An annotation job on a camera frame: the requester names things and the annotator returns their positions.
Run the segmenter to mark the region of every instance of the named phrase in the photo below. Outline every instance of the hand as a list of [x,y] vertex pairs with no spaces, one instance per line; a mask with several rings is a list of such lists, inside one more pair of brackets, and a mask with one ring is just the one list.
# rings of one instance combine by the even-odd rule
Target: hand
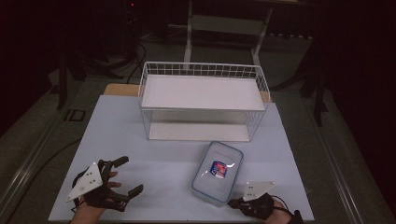
[[[280,208],[285,208],[283,206],[283,203],[278,201],[277,199],[274,199],[274,206],[275,207],[280,207]],[[288,224],[291,221],[291,216],[281,210],[274,209],[273,214],[269,216],[264,223],[265,224]]]
[[[114,177],[117,174],[118,172],[110,172],[109,175],[110,177]],[[107,186],[109,188],[119,188],[121,186],[121,183],[108,182]],[[106,209],[87,205],[87,203],[84,202],[84,197],[81,197],[79,200],[83,203],[77,207],[77,211],[70,223],[72,224],[97,223],[99,221],[100,216],[105,212]]]

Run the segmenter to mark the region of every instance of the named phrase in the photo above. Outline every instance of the gray floor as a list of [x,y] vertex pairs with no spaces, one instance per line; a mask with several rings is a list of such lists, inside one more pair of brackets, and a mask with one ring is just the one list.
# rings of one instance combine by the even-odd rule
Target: gray floor
[[[164,44],[142,40],[141,44],[147,50],[145,61],[183,61],[183,41]],[[293,75],[309,44],[310,40],[300,38],[285,40],[270,36],[265,39],[260,59],[269,86]],[[142,56],[143,50],[140,48],[139,51]],[[249,49],[199,44],[193,47],[191,60],[198,63],[251,64]],[[117,73],[127,77],[134,67]],[[3,179],[0,192],[7,193],[3,195],[2,206],[12,194],[22,197],[18,207],[10,203],[7,212],[12,218],[9,223],[48,222],[57,192],[78,148],[78,139],[84,134],[99,95],[108,83],[125,80],[112,80],[95,74],[84,82],[70,79],[69,98],[62,110],[56,109],[57,95],[47,93],[0,139],[0,174]],[[331,93],[326,91],[324,103],[329,111],[322,113],[323,127],[319,128],[312,116],[313,99],[302,98],[298,93],[301,84],[273,91],[272,97],[314,212],[315,221],[312,223],[396,223]],[[86,111],[86,118],[82,122],[64,121],[69,108]],[[63,148],[61,153],[45,163]],[[35,162],[26,161],[29,157],[36,158]],[[19,170],[20,167],[35,170]],[[16,181],[26,182],[26,188],[8,188],[18,185],[12,182],[15,174],[24,175]]]

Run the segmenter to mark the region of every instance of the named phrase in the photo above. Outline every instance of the label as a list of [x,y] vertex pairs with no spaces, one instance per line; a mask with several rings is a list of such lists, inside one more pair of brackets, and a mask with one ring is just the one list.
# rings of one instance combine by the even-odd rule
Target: label
[[227,174],[227,165],[221,161],[213,161],[210,173],[217,178],[224,178]]

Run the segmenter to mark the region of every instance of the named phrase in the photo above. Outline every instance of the white table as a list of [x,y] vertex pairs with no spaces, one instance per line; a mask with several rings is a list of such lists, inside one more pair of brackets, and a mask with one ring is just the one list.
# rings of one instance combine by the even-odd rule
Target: white table
[[[270,104],[249,143],[226,143],[244,153],[234,197],[241,197],[248,181],[275,181],[269,191],[284,199],[290,211],[300,210],[313,220],[304,186],[275,104]],[[191,192],[191,181],[209,142],[149,141],[145,135],[137,98],[102,95],[81,140],[75,158],[49,215],[50,221],[68,221],[73,203],[65,197],[73,179],[99,160],[128,156],[115,181],[117,193],[126,194],[139,184],[144,191],[132,199],[126,211],[106,210],[101,219],[117,222],[252,222],[239,210],[216,207]]]

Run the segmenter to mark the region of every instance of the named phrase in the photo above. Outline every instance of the clear plastic box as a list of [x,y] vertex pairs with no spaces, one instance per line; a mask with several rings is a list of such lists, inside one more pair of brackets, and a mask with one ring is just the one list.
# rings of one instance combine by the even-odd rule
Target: clear plastic box
[[244,154],[221,142],[212,142],[192,181],[198,198],[222,206],[230,201]]
[[243,64],[147,62],[138,96],[149,140],[248,142],[271,103],[262,69]]

